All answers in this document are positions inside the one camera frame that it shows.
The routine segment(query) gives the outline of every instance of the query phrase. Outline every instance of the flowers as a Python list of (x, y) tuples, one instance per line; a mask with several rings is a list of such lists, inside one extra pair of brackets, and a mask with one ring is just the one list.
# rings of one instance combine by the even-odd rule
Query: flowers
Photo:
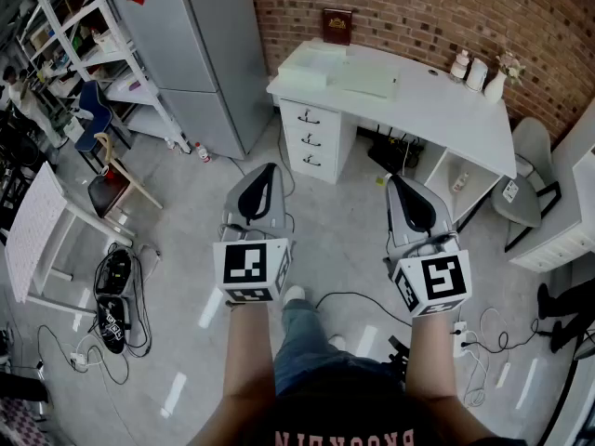
[(521, 84), (521, 75), (524, 72), (525, 67), (514, 58), (514, 55), (509, 51), (506, 51), (503, 55), (496, 56), (496, 59), (498, 60), (500, 71), (507, 75), (513, 84)]

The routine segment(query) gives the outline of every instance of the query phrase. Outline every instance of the shoe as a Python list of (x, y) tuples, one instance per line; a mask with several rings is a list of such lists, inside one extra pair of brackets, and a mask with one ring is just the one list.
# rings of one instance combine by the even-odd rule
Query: shoe
[(564, 347), (564, 345), (560, 344), (560, 340), (558, 339), (561, 330), (562, 322), (556, 321), (554, 328), (551, 329), (551, 340), (549, 341), (549, 349), (551, 350), (551, 353), (556, 353), (558, 350)]
[(551, 297), (549, 297), (548, 287), (541, 284), (537, 289), (537, 316), (542, 321), (548, 316), (548, 308)]
[(347, 342), (345, 342), (345, 337), (341, 335), (333, 335), (331, 338), (328, 339), (328, 343), (337, 350), (347, 350)]
[(68, 138), (64, 137), (58, 144), (58, 147), (56, 149), (60, 150), (62, 147), (64, 147), (64, 145), (66, 145), (66, 142), (68, 142)]
[(306, 298), (306, 291), (301, 286), (291, 286), (287, 289), (285, 296), (283, 298), (283, 305), (286, 306), (289, 301), (294, 299), (305, 299)]

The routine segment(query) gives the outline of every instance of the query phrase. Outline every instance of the person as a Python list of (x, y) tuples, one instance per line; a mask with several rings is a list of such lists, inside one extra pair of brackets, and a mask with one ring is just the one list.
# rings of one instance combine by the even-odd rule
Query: person
[(223, 396), (189, 446), (526, 445), (501, 439), (456, 396), (447, 314), (413, 320), (404, 382), (329, 344), (302, 287), (284, 297), (274, 362), (266, 304), (232, 308)]
[(544, 320), (547, 317), (576, 316), (562, 328), (562, 322), (556, 321), (551, 331), (549, 349), (556, 353), (578, 335), (582, 335), (595, 321), (592, 308), (593, 281), (583, 282), (571, 287), (558, 297), (549, 295), (548, 287), (541, 284), (537, 290), (537, 315)]
[(34, 121), (46, 133), (49, 142), (56, 149), (61, 148), (68, 138), (61, 138), (49, 121), (45, 108), (35, 94), (29, 89), (29, 81), (18, 80), (17, 72), (12, 66), (7, 66), (2, 78), (8, 83), (8, 96), (22, 114)]

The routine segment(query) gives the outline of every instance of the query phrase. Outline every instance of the vase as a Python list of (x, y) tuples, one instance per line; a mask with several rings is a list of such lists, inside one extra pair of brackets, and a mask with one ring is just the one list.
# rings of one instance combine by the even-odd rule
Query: vase
[(488, 83), (483, 91), (483, 95), (492, 104), (498, 102), (502, 98), (504, 92), (504, 82), (506, 81), (506, 74), (502, 71), (498, 71), (496, 77)]

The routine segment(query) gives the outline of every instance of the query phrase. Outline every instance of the forearm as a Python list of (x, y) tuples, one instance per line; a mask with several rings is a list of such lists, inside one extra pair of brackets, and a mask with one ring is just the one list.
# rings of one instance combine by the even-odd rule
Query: forearm
[(231, 312), (223, 396), (275, 397), (269, 312), (266, 304), (248, 304)]
[(405, 392), (424, 401), (449, 444), (467, 445), (494, 436), (456, 396), (455, 361), (448, 314), (413, 320)]
[(29, 85), (28, 81), (25, 81), (22, 84), (22, 90), (20, 91), (20, 100), (22, 100), (25, 97), (25, 94), (27, 93), (27, 87)]
[(223, 398), (188, 446), (235, 444), (245, 425), (274, 399), (267, 306), (239, 306), (231, 312)]
[(456, 397), (455, 361), (448, 314), (415, 318), (405, 390), (424, 400)]

